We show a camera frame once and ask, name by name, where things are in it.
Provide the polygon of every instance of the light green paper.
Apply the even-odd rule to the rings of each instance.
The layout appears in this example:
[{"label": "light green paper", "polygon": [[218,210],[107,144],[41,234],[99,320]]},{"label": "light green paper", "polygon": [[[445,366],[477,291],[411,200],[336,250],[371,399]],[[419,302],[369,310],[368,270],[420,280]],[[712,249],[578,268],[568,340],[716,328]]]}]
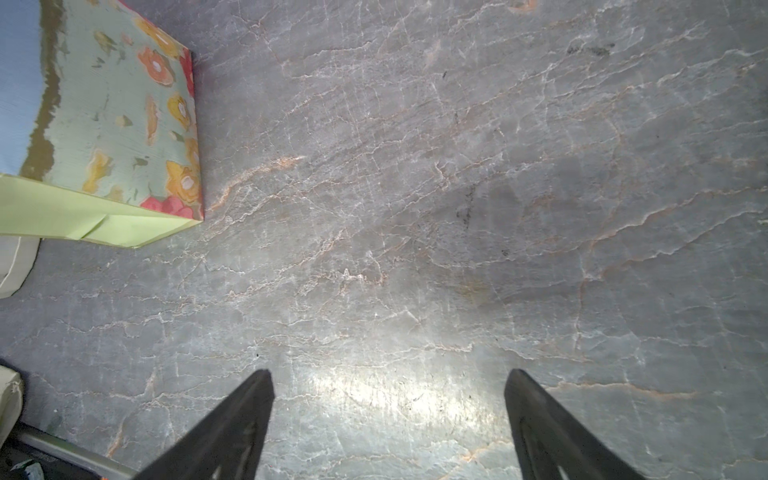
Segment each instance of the light green paper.
[{"label": "light green paper", "polygon": [[0,235],[140,247],[199,222],[0,174]]}]

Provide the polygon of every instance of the gift bag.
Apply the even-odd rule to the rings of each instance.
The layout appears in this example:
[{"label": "gift bag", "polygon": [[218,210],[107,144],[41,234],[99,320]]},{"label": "gift bag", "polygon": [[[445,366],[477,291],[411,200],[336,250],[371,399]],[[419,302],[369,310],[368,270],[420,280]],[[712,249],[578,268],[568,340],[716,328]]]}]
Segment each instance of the gift bag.
[{"label": "gift bag", "polygon": [[118,0],[0,6],[0,234],[138,247],[203,219],[190,51]]}]

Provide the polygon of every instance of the flower center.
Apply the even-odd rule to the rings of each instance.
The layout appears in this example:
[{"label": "flower center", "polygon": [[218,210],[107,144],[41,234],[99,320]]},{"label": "flower center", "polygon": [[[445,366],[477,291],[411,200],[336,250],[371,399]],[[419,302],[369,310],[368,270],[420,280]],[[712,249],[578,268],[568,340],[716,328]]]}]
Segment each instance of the flower center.
[{"label": "flower center", "polygon": [[194,180],[192,177],[184,177],[181,179],[181,188],[189,190],[194,187]]}]

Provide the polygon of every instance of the white object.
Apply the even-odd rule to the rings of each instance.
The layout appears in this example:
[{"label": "white object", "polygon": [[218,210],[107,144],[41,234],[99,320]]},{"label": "white object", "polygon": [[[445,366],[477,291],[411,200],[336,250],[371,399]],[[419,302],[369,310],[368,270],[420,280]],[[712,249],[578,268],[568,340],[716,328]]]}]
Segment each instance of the white object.
[{"label": "white object", "polygon": [[22,377],[11,369],[0,366],[0,445],[22,413]]},{"label": "white object", "polygon": [[24,283],[38,255],[37,237],[0,236],[0,298],[11,296]]}]

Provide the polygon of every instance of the blue painted area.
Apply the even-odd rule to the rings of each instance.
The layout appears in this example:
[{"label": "blue painted area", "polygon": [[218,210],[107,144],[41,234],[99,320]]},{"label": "blue painted area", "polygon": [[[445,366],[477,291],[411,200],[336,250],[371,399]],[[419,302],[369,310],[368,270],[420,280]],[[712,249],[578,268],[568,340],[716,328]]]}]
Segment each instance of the blue painted area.
[{"label": "blue painted area", "polygon": [[0,173],[17,174],[27,157],[45,80],[40,62],[40,2],[0,7]]}]

